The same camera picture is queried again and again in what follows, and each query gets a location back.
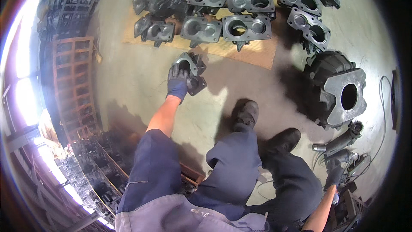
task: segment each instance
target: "hand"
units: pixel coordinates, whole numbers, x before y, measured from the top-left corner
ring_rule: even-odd
[[[182,103],[185,95],[188,93],[187,80],[189,78],[189,73],[187,70],[180,69],[179,64],[174,64],[167,76],[167,96],[173,95],[178,97]]]
[[[343,168],[340,165],[340,161],[337,159],[332,159],[326,166],[328,176],[326,178],[326,183],[324,191],[326,191],[331,185],[336,185],[340,183],[340,179],[343,175]]]

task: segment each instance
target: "rusty metal rack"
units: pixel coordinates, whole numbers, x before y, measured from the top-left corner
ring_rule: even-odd
[[[81,29],[86,29],[89,23],[95,2],[96,0],[63,0],[57,25],[59,38],[74,37],[73,34],[76,33],[81,34]]]
[[[53,41],[53,80],[60,120],[71,144],[100,134],[93,99],[93,37]]]

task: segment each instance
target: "black shoe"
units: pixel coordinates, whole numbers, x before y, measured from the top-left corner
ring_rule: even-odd
[[[288,128],[268,141],[265,150],[267,153],[279,152],[279,149],[283,149],[287,152],[291,152],[300,140],[300,131],[296,128]]]
[[[237,114],[237,123],[245,124],[250,126],[252,129],[258,120],[259,116],[259,106],[255,101],[248,101],[245,105],[239,110]]]

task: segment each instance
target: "work uniform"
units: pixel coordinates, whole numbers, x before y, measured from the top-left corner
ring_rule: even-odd
[[[237,123],[234,130],[206,154],[214,170],[188,198],[176,194],[176,144],[158,129],[147,131],[117,210],[116,231],[297,231],[294,225],[321,200],[319,180],[302,158],[280,150],[264,160],[276,198],[246,206],[262,162],[253,129]]]

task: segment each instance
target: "concrete floor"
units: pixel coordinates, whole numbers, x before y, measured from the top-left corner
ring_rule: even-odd
[[[98,38],[97,46],[103,57],[102,63],[96,64],[95,93],[104,130],[108,129],[109,121],[115,120],[142,135],[164,101],[168,69],[183,51],[165,46],[156,49],[121,43],[130,6],[131,0],[100,0],[88,34]],[[216,55],[204,56],[207,70],[203,77],[208,87],[194,97],[185,98],[178,109],[172,134],[172,139],[179,145],[183,163],[205,173],[210,170],[204,156],[218,138],[229,132],[227,120],[240,98],[250,98],[259,104],[260,116],[255,126],[259,143],[286,128],[296,127],[302,138],[292,153],[302,157],[311,167],[315,157],[311,151],[312,143],[328,142],[344,132],[325,131],[317,126],[297,111],[296,103],[289,97],[298,90],[295,75],[303,70],[307,55],[301,45],[293,43],[291,29],[286,24],[287,15],[285,11],[278,12],[278,18],[285,20],[284,26],[278,27],[279,44],[271,70]],[[374,156],[384,130],[378,84],[382,75],[391,80],[391,71],[396,66],[389,31],[373,0],[342,0],[339,10],[323,7],[322,20],[332,31],[329,49],[343,52],[366,73],[367,86],[363,94],[368,107],[356,118],[363,122],[364,133],[349,149]],[[384,83],[383,91],[386,138],[366,175],[356,181],[358,190],[355,194],[364,200],[378,190],[396,140],[391,129],[390,86],[387,83]],[[317,166],[314,172],[324,184],[326,169]],[[262,173],[271,178],[265,170]],[[275,196],[271,183],[261,186],[260,193],[267,198]],[[265,201],[255,188],[248,204]]]

